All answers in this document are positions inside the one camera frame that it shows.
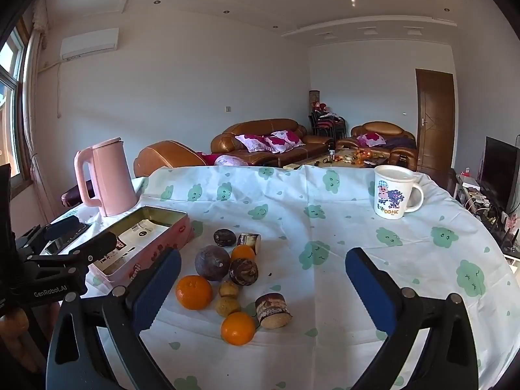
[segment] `orange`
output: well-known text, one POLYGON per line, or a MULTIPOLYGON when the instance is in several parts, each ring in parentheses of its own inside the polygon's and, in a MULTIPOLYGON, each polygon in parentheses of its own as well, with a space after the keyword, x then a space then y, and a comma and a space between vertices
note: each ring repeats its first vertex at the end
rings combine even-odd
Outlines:
POLYGON ((231 262, 239 258, 255 259, 255 251, 247 245, 238 245, 233 252, 231 252, 231 262))
POLYGON ((220 327, 222 339, 230 345, 242 346, 255 335, 255 323, 247 312, 229 315, 220 327))
POLYGON ((186 309, 199 310, 210 304, 213 299, 213 289, 204 277, 185 276, 177 283, 175 296, 186 309))

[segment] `television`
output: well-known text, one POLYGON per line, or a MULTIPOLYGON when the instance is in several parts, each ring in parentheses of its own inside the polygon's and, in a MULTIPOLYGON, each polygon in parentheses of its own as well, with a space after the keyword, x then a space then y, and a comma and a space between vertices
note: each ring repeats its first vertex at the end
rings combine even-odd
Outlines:
POLYGON ((486 137, 480 187, 493 205, 508 214, 514 209, 519 164, 519 148, 486 137))

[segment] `white mug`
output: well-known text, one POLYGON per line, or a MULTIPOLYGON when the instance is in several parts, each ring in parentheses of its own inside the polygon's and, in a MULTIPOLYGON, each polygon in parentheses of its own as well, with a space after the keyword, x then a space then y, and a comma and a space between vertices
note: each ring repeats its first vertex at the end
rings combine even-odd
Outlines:
POLYGON ((404 167, 383 165, 374 169, 374 211, 388 220, 398 220, 405 213, 417 211, 424 202, 422 188, 415 183, 415 175, 404 167), (408 207, 412 190, 417 189, 421 200, 417 205, 408 207))

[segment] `wooden door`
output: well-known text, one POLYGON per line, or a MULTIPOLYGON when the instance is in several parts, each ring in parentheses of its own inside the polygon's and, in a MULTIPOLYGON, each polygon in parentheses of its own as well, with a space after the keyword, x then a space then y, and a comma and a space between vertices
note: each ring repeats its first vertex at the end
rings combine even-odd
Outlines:
POLYGON ((455 138, 453 75, 416 69, 419 101, 418 168, 446 172, 451 168, 455 138))

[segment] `white tablecloth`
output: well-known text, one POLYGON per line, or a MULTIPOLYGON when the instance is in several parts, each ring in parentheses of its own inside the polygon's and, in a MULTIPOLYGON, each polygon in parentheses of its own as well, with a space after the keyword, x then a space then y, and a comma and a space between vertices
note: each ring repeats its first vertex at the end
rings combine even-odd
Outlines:
MULTIPOLYGON (((421 209, 401 220, 380 218, 372 208, 373 181, 371 169, 311 166, 292 172, 268 167, 163 168, 144 179, 134 209, 178 209, 193 222, 197 237, 181 250, 181 277, 196 273, 194 257, 213 243, 215 230, 260 233, 259 278, 241 291, 239 301, 250 311, 257 297, 277 291, 293 315, 286 327, 260 328, 252 342, 234 347, 220 338, 222 318, 211 307, 188 311, 173 289, 141 338, 178 390, 351 387, 385 338, 345 273, 345 254, 356 246, 400 287, 440 299, 459 293, 472 324, 480 388, 496 383, 520 347, 520 288, 496 242, 426 175, 418 174, 425 193, 421 209), (339 185, 326 188, 331 176, 339 185), (191 195, 195 201, 188 200, 191 195), (302 254, 311 248, 325 259, 306 261, 302 254)), ((103 218, 96 208, 82 205, 69 214, 92 227, 68 249, 126 215, 103 218)), ((88 296, 107 292, 92 277, 87 281, 88 296)), ((394 388, 409 380, 426 334, 419 334, 394 388)), ((119 382, 132 388, 110 338, 106 333, 102 338, 119 382)))

